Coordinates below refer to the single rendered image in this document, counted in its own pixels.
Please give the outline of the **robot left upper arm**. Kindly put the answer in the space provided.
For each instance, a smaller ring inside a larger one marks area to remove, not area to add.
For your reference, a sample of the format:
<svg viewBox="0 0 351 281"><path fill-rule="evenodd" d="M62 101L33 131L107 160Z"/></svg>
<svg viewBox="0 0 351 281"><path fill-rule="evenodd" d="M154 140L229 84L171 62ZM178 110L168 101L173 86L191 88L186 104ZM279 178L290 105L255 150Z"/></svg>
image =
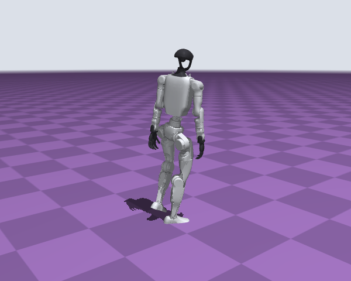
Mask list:
<svg viewBox="0 0 351 281"><path fill-rule="evenodd" d="M164 104L163 104L163 99L164 99L164 85L165 85L165 79L166 79L167 75L160 75L157 79L157 99L156 99L156 104L155 106L157 108L164 108Z"/></svg>

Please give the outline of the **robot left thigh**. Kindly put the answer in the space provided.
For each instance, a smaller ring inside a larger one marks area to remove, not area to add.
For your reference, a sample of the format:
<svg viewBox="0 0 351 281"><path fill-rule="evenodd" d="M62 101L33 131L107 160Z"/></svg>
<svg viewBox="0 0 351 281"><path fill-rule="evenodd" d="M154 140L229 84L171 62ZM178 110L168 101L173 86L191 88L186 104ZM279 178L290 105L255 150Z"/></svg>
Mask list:
<svg viewBox="0 0 351 281"><path fill-rule="evenodd" d="M166 173L171 173L174 170L174 152L175 152L175 142L168 140L163 135L164 124L158 128L157 136L161 138L161 145L164 152L165 162L163 164L163 171Z"/></svg>

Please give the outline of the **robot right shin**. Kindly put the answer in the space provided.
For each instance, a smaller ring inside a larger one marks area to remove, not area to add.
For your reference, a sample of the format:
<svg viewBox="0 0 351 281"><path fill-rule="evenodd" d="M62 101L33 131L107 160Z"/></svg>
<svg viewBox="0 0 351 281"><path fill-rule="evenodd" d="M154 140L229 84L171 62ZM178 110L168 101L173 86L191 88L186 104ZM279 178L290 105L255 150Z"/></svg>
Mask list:
<svg viewBox="0 0 351 281"><path fill-rule="evenodd" d="M171 187L171 219L176 219L178 209L180 207L181 201L183 199L185 184L181 178L176 178L173 181L173 186ZM175 217L174 217L175 216ZM172 218L173 217L173 218Z"/></svg>

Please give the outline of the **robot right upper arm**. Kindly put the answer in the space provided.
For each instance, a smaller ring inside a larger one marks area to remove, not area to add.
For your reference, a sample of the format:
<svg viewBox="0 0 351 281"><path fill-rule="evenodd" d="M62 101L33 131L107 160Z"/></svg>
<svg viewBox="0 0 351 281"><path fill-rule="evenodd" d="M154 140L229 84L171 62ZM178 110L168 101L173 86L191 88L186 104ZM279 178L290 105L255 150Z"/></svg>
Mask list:
<svg viewBox="0 0 351 281"><path fill-rule="evenodd" d="M202 92L204 85L202 82L194 79L190 79L190 87L193 90L193 103L194 107L192 109L193 116L199 116L200 109L202 108Z"/></svg>

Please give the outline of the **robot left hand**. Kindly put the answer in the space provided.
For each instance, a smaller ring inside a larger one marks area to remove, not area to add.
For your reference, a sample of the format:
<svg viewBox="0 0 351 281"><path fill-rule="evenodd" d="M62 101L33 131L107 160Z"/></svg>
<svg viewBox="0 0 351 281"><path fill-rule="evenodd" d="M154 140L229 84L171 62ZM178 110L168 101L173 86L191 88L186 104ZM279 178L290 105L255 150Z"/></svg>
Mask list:
<svg viewBox="0 0 351 281"><path fill-rule="evenodd" d="M158 131L154 131L154 125L151 125L150 131L151 131L151 134L149 136L149 144L148 145L149 145L149 148L156 150L156 148L158 149L158 147L156 146L156 140L160 144L160 141L158 140L157 133L156 133Z"/></svg>

